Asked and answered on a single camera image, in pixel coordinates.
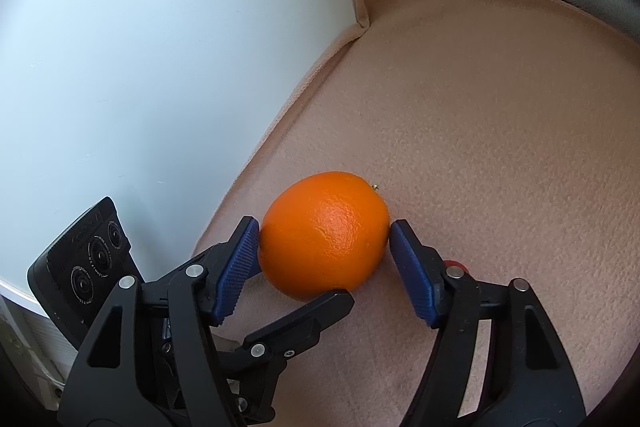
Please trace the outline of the oval orange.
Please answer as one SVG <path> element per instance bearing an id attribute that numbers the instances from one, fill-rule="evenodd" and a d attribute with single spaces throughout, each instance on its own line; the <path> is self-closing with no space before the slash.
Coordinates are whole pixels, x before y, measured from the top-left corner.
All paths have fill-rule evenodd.
<path id="1" fill-rule="evenodd" d="M 390 212 L 366 181 L 349 172 L 307 176 L 268 208 L 258 262 L 282 294 L 308 301 L 334 288 L 354 291 L 386 249 Z"/>

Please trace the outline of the small red cherry tomato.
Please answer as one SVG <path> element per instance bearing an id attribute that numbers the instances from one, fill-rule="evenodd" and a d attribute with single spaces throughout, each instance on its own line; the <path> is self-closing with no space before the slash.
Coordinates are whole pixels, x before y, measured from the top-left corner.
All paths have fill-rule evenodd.
<path id="1" fill-rule="evenodd" d="M 456 261 L 456 260 L 445 260 L 444 261 L 444 265 L 446 265 L 446 268 L 458 267 L 462 271 L 464 271 L 465 273 L 469 273 L 469 269 L 463 263 L 461 263 L 459 261 Z"/>

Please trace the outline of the pink blanket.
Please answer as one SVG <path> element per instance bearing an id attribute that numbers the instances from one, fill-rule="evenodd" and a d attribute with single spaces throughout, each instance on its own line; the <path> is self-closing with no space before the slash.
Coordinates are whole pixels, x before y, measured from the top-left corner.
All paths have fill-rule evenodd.
<path id="1" fill-rule="evenodd" d="M 358 174 L 482 281 L 532 284 L 593 409 L 639 341 L 639 47 L 560 0 L 355 0 L 198 247 Z"/>

